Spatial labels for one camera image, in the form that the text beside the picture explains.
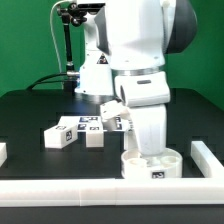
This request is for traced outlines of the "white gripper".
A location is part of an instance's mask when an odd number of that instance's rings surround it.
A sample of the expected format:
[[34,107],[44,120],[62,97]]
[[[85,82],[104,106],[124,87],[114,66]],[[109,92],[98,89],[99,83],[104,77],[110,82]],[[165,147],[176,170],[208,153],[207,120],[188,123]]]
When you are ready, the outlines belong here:
[[115,90],[128,108],[137,149],[144,156],[162,154],[166,147],[170,90],[165,72],[138,76],[116,76]]

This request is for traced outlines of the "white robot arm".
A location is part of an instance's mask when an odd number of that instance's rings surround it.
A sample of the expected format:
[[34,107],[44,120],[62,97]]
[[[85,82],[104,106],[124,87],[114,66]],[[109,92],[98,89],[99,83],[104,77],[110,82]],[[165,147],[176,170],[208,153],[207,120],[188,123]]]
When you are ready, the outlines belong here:
[[75,92],[101,101],[101,116],[114,127],[120,115],[132,121],[139,153],[166,148],[170,89],[162,70],[166,54],[180,53],[197,32],[189,0],[103,0],[87,13],[85,61]]

